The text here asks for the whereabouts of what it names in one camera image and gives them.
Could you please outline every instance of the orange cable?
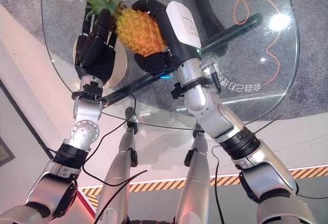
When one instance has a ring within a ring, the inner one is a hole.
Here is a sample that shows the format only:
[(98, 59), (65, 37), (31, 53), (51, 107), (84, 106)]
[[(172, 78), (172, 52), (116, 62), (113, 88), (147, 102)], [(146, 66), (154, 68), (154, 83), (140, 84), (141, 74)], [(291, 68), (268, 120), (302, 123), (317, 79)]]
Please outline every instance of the orange cable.
[[(247, 17), (246, 17), (246, 19), (245, 20), (243, 20), (241, 23), (239, 23), (238, 21), (237, 21), (237, 19), (236, 19), (236, 7), (237, 7), (237, 5), (238, 5), (238, 3), (239, 3), (239, 1), (242, 1), (244, 4), (245, 4), (245, 6), (246, 6), (246, 9), (247, 9)], [(266, 1), (268, 1), (276, 10), (277, 10), (277, 12), (278, 12), (278, 14), (280, 14), (280, 12), (279, 12), (279, 10), (278, 10), (278, 8), (277, 8), (277, 6), (271, 1), (271, 0), (266, 0)], [(234, 17), (234, 21), (235, 21), (235, 23), (237, 24), (237, 25), (242, 25), (242, 24), (244, 24), (247, 20), (248, 20), (248, 18), (249, 18), (249, 16), (250, 16), (250, 10), (249, 10), (249, 7), (248, 7), (248, 5), (247, 5), (247, 3), (245, 2), (245, 0), (237, 0), (237, 2), (235, 3), (235, 6), (234, 6), (234, 10), (233, 10), (233, 17)], [(277, 74), (278, 74), (278, 72), (279, 72), (279, 69), (280, 69), (280, 62), (279, 62), (279, 60), (276, 58), (276, 56), (275, 55), (273, 55), (272, 53), (270, 53), (269, 52), (269, 48), (271, 47), (271, 46), (273, 46), (276, 42), (277, 42), (277, 40), (278, 40), (278, 38), (279, 38), (279, 36), (280, 36), (280, 32), (281, 32), (281, 30), (279, 30), (279, 33), (278, 33), (278, 35), (277, 35), (277, 37), (275, 38), (275, 40), (266, 48), (266, 52), (267, 52), (267, 54), (268, 55), (270, 55), (277, 63), (278, 63), (278, 68), (277, 68), (277, 71), (276, 71), (276, 73), (274, 74), (274, 76), (268, 81), (268, 82), (265, 82), (263, 85), (267, 85), (267, 84), (269, 84), (276, 76), (277, 76)]]

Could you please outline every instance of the gray carpet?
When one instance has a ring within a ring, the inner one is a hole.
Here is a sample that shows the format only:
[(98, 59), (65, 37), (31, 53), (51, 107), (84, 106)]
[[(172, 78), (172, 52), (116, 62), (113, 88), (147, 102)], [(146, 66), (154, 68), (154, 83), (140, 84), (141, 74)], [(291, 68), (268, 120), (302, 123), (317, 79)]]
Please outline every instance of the gray carpet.
[[(131, 5), (136, 0), (127, 0), (128, 5)], [(168, 3), (171, 0), (159, 0), (162, 3)], [(195, 9), (193, 0), (176, 0), (184, 3), (189, 7), (194, 15), (200, 38), (204, 40), (207, 35), (203, 29), (200, 20), (200, 15)], [(222, 3), (225, 0), (210, 0), (216, 16), (221, 20), (225, 27), (231, 26), (231, 14), (222, 13), (227, 11), (227, 6), (231, 9), (231, 4)], [(274, 0), (280, 7), (290, 7), (291, 5), (286, 0)], [(39, 41), (44, 42), (42, 16), (40, 0), (0, 0), (0, 3)], [(76, 1), (73, 3), (63, 3), (60, 0), (43, 0), (47, 6), (43, 7), (43, 20), (45, 22), (45, 37), (49, 50), (60, 56), (68, 63), (72, 63), (72, 47), (79, 34), (81, 20), (83, 18), (83, 4)], [(264, 119), (272, 119), (279, 114), (284, 114), (282, 119), (308, 116), (328, 111), (328, 78), (327, 78), (327, 50), (328, 46), (325, 40), (328, 38), (328, 0), (292, 0), (296, 18), (300, 31), (300, 58), (298, 71), (294, 84), (292, 85), (289, 94), (278, 105), (278, 107), (267, 115)], [(265, 4), (258, 5), (259, 11), (267, 8)], [(249, 3), (250, 8), (253, 8), (252, 1)], [(253, 66), (252, 69), (247, 69), (248, 65), (238, 65), (227, 59), (237, 59), (238, 64), (242, 64), (242, 54), (238, 51), (238, 44), (249, 42), (247, 47), (253, 51), (251, 54), (260, 56), (262, 53), (258, 49), (265, 49), (269, 41), (264, 41), (262, 38), (254, 39), (253, 33), (259, 33), (261, 28), (257, 28), (251, 33), (231, 42), (227, 55), (217, 59), (220, 69), (224, 69), (226, 75), (239, 78), (246, 76), (249, 83), (254, 83), (258, 76), (254, 77), (254, 69), (261, 75), (264, 69), (261, 65)], [(268, 91), (281, 91), (286, 87), (291, 78), (291, 70), (293, 62), (292, 55), (295, 54), (291, 49), (295, 45), (295, 36), (289, 34), (282, 38), (282, 42), (275, 46), (277, 57), (281, 60), (281, 71), (276, 79), (276, 82), (270, 85)], [(118, 87), (123, 86), (137, 76), (143, 75), (143, 72), (137, 67), (133, 60), (133, 54), (127, 51), (129, 64), (127, 74)], [(170, 91), (173, 88), (174, 80), (160, 80), (136, 93), (140, 102), (149, 105), (175, 111), (176, 108), (183, 106), (182, 100), (172, 100)], [(223, 89), (223, 98), (229, 98), (230, 92)], [(254, 119), (257, 114), (264, 113), (278, 101), (279, 98), (272, 98), (266, 102), (263, 100), (255, 100), (245, 106), (243, 104), (231, 104), (230, 107), (244, 120)]]

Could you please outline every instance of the yellow and black hazard stripe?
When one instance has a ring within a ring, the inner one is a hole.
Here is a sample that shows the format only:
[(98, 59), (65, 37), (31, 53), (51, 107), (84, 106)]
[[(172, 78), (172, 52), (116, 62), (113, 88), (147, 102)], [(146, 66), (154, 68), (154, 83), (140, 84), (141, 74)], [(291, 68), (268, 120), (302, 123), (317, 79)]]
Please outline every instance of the yellow and black hazard stripe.
[[(319, 167), (292, 169), (290, 170), (290, 172), (295, 179), (328, 176), (328, 166), (324, 165)], [(182, 189), (185, 186), (185, 183), (186, 183), (186, 179), (131, 183), (130, 192)], [(215, 177), (211, 177), (211, 186), (214, 186), (214, 184), (215, 184)], [(238, 174), (220, 175), (217, 177), (218, 186), (232, 186), (237, 184), (240, 184)], [(85, 194), (87, 200), (89, 200), (91, 205), (95, 209), (97, 209), (98, 200), (96, 196), (101, 192), (102, 187), (80, 188), (80, 189)]]

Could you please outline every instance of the black cable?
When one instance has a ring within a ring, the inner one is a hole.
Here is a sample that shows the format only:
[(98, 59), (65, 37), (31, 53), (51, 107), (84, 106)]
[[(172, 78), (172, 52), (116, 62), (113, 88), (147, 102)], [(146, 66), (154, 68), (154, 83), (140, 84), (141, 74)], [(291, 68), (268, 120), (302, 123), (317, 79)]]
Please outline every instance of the black cable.
[(57, 154), (57, 152), (56, 152), (55, 150), (52, 150), (52, 149), (50, 149), (49, 147), (47, 147), (47, 149), (48, 149), (49, 151), (51, 151), (51, 152)]
[(218, 172), (218, 169), (219, 169), (220, 160), (213, 152), (213, 149), (216, 148), (216, 147), (221, 147), (221, 146), (213, 146), (212, 147), (212, 155), (217, 159), (217, 165), (216, 165), (216, 170), (215, 170), (214, 191), (215, 191), (215, 200), (216, 200), (217, 209), (218, 209), (219, 214), (220, 214), (221, 224), (224, 224), (224, 218), (223, 218), (222, 210), (221, 210), (221, 207), (220, 207), (219, 198), (217, 196), (217, 172)]
[(272, 123), (274, 123), (277, 119), (279, 119), (280, 117), (282, 117), (283, 114), (277, 116), (276, 118), (274, 118), (271, 122), (265, 124), (263, 127), (261, 127), (259, 130), (257, 130), (256, 132), (254, 132), (254, 134), (257, 134), (259, 131), (261, 131), (262, 129), (266, 128), (267, 126), (271, 125)]
[(297, 195), (297, 194), (298, 194), (298, 192), (299, 192), (299, 186), (298, 186), (298, 183), (297, 183), (297, 181), (295, 181), (295, 184), (296, 184), (296, 192), (295, 192), (295, 194)]
[(100, 140), (98, 146), (97, 146), (96, 149), (93, 151), (93, 153), (92, 153), (92, 154), (86, 159), (85, 163), (86, 163), (86, 162), (87, 162), (87, 161), (88, 161), (88, 160), (89, 160), (89, 159), (90, 159), (90, 158), (96, 153), (96, 151), (99, 149), (99, 146), (101, 145), (103, 139), (104, 139), (106, 136), (110, 135), (111, 133), (113, 133), (114, 131), (116, 131), (117, 129), (119, 129), (121, 126), (124, 125), (124, 123), (126, 123), (126, 122), (127, 122), (132, 116), (133, 116), (133, 114), (134, 114), (134, 112), (135, 112), (135, 109), (136, 109), (137, 100), (136, 100), (136, 98), (135, 98), (135, 96), (134, 96), (133, 94), (129, 93), (129, 95), (132, 96), (133, 99), (134, 99), (134, 108), (133, 108), (133, 113), (132, 113), (127, 119), (125, 119), (125, 120), (123, 121), (123, 123), (121, 123), (119, 126), (117, 126), (116, 128), (114, 128), (112, 131), (110, 131), (109, 133), (105, 134), (105, 135), (101, 138), (101, 140)]
[(105, 209), (107, 208), (107, 206), (111, 203), (111, 201), (117, 196), (117, 194), (128, 184), (130, 183), (133, 179), (135, 179), (136, 177), (138, 177), (140, 174), (143, 174), (147, 172), (147, 170), (144, 170), (130, 178), (128, 178), (126, 180), (126, 182), (124, 183), (123, 186), (121, 186), (115, 193), (114, 195), (108, 200), (108, 202), (105, 204), (105, 206), (103, 207), (103, 209), (100, 211), (99, 215), (97, 216), (97, 218), (95, 219), (94, 223), (93, 224), (97, 224), (97, 222), (99, 221), (99, 219), (101, 218), (102, 214), (104, 213)]
[[(110, 115), (110, 114), (106, 114), (108, 116), (112, 116), (112, 117), (115, 117), (117, 119), (121, 119), (123, 120), (123, 118), (121, 117), (118, 117), (118, 116), (115, 116), (115, 115)], [(157, 127), (157, 128), (169, 128), (169, 129), (177, 129), (177, 130), (195, 130), (193, 128), (176, 128), (176, 127), (166, 127), (166, 126), (160, 126), (160, 125), (153, 125), (153, 124), (148, 124), (148, 123), (137, 123), (137, 124), (142, 124), (142, 125), (146, 125), (146, 126), (151, 126), (151, 127)]]
[(122, 185), (122, 184), (128, 182), (129, 179), (127, 179), (127, 180), (125, 180), (125, 181), (123, 181), (123, 182), (121, 182), (121, 183), (119, 183), (119, 184), (114, 184), (114, 185), (112, 185), (112, 184), (109, 184), (109, 183), (107, 183), (107, 182), (105, 182), (105, 181), (99, 179), (98, 177), (94, 176), (93, 174), (89, 173), (89, 172), (85, 169), (84, 166), (85, 166), (86, 162), (87, 162), (87, 161), (88, 161), (88, 160), (89, 160), (89, 159), (90, 159), (90, 158), (96, 153), (96, 151), (99, 149), (99, 147), (100, 147), (102, 141), (104, 140), (104, 138), (105, 138), (106, 136), (108, 136), (109, 134), (113, 133), (114, 131), (116, 131), (116, 130), (117, 130), (118, 128), (120, 128), (121, 126), (123, 126), (124, 123), (126, 123), (126, 122), (127, 122), (127, 121), (128, 121), (133, 115), (134, 115), (134, 113), (135, 113), (135, 109), (136, 109), (136, 105), (137, 105), (137, 100), (136, 100), (136, 98), (135, 98), (135, 96), (134, 96), (133, 94), (129, 93), (129, 95), (132, 96), (133, 99), (134, 99), (134, 108), (133, 108), (133, 112), (131, 113), (131, 115), (130, 115), (127, 119), (125, 119), (123, 123), (121, 123), (119, 126), (117, 126), (116, 128), (114, 128), (112, 131), (110, 131), (109, 133), (105, 134), (105, 135), (101, 138), (101, 140), (100, 140), (98, 146), (96, 147), (96, 149), (93, 151), (93, 153), (92, 153), (92, 154), (86, 159), (86, 161), (85, 161), (84, 164), (82, 165), (82, 170), (83, 170), (87, 175), (89, 175), (90, 177), (92, 177), (92, 178), (94, 178), (94, 179), (96, 179), (96, 180), (99, 180), (101, 183), (103, 183), (103, 184), (105, 184), (105, 185), (108, 185), (108, 186), (110, 186), (110, 187), (117, 187), (117, 186), (120, 186), (120, 185)]
[(307, 197), (307, 196), (303, 196), (303, 195), (300, 195), (300, 194), (297, 194), (297, 196), (310, 198), (310, 199), (326, 199), (326, 198), (328, 198), (328, 197)]

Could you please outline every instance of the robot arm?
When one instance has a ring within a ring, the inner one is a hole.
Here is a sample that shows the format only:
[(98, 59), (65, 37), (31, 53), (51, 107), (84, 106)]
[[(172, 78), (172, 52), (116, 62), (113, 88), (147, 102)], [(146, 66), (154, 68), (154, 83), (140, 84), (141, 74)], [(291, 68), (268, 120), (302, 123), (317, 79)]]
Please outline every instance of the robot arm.
[(170, 63), (180, 79), (172, 94), (184, 96), (188, 111), (241, 170), (242, 186), (259, 204), (257, 223), (315, 224), (306, 204), (296, 197), (297, 186), (286, 166), (221, 103), (217, 89), (209, 86), (202, 71), (200, 40), (190, 11), (178, 2), (165, 7), (155, 0), (141, 0), (132, 7), (156, 17), (169, 47)]
[(81, 79), (80, 89), (72, 94), (75, 100), (75, 122), (71, 137), (64, 139), (53, 160), (50, 160), (33, 186), (24, 206), (14, 207), (0, 216), (1, 224), (44, 224), (62, 217), (72, 205), (76, 180), (81, 172), (90, 144), (99, 136), (98, 120), (103, 109), (103, 84), (111, 77), (116, 37), (112, 33), (107, 44), (110, 13), (103, 10), (90, 33), (90, 21), (84, 22), (78, 37), (75, 69)]

